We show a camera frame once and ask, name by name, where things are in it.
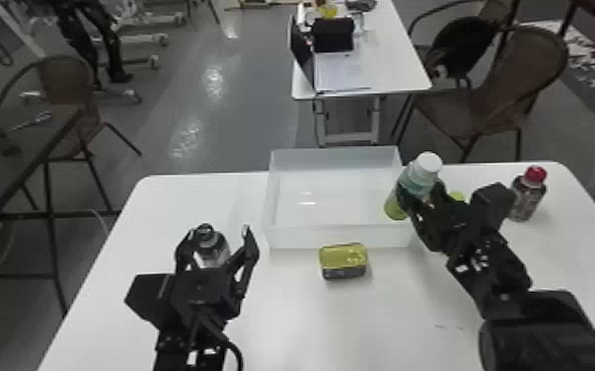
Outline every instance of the red bottle cap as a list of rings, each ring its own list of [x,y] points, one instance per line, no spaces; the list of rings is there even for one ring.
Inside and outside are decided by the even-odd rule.
[[[547,175],[546,169],[532,165],[525,172],[525,180],[531,183],[543,183]]]

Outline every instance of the black desk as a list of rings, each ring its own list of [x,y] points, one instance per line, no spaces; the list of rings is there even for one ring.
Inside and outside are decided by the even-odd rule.
[[[47,161],[51,151],[69,133],[80,117],[80,111],[76,107],[71,106],[9,108],[0,110],[0,126],[8,129],[16,124],[34,118],[36,113],[46,109],[50,109],[53,112],[52,121],[9,133],[14,143],[21,147],[21,153],[10,157],[0,154],[0,215],[7,202],[24,186],[32,173]],[[0,274],[0,279],[52,280],[57,290],[62,311],[66,313],[66,302],[57,272],[57,248],[54,243],[54,236],[52,235],[54,233],[54,226],[52,225],[54,222],[52,220],[53,215],[51,210],[48,210],[47,213],[43,213],[41,216],[47,220],[47,227],[51,233],[53,272]]]

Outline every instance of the paper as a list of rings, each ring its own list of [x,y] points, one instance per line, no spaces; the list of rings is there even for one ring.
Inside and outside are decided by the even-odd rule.
[[[316,53],[315,58],[315,88],[318,93],[350,92],[371,88],[358,53]]]

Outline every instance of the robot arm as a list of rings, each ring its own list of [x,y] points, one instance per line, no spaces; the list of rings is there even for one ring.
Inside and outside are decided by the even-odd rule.
[[[514,194],[502,184],[477,189],[470,204],[437,184],[425,203],[398,188],[423,243],[447,256],[447,270],[485,322],[479,347],[487,371],[594,370],[595,330],[567,291],[531,291],[523,262],[498,232]]]
[[[238,370],[243,369],[241,351],[223,333],[228,321],[240,315],[260,257],[249,227],[242,237],[244,245],[221,266],[200,267],[193,257],[198,240],[191,230],[176,248],[174,274],[134,278],[124,302],[159,330],[155,371],[220,371],[229,349]]]

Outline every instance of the table surface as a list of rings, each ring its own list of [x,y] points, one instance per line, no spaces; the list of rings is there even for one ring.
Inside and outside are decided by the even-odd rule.
[[[442,179],[465,194],[508,185],[528,164],[446,166]],[[566,288],[595,325],[595,203],[557,163],[549,192],[527,223],[501,232],[535,288]],[[417,239],[369,253],[365,277],[321,278],[317,250],[269,250],[260,227],[266,173],[157,176],[136,185],[40,371],[149,371],[157,331],[123,299],[139,273],[170,272],[188,228],[207,221],[231,248],[250,224],[260,246],[242,315],[226,334],[255,371],[481,370],[473,301],[445,270],[445,258]],[[235,369],[232,356],[225,369]]]
[[[432,84],[414,50],[392,0],[378,0],[371,12],[364,13],[367,29],[355,40],[360,62],[371,89],[320,94],[321,98],[358,97],[417,92]],[[292,66],[292,98],[313,100],[316,93],[296,61]]]
[[[0,210],[69,132],[79,116],[79,110],[71,106],[0,109],[0,126],[6,129],[45,110],[53,112],[52,121],[8,133],[21,148],[21,153],[9,157],[0,154]]]

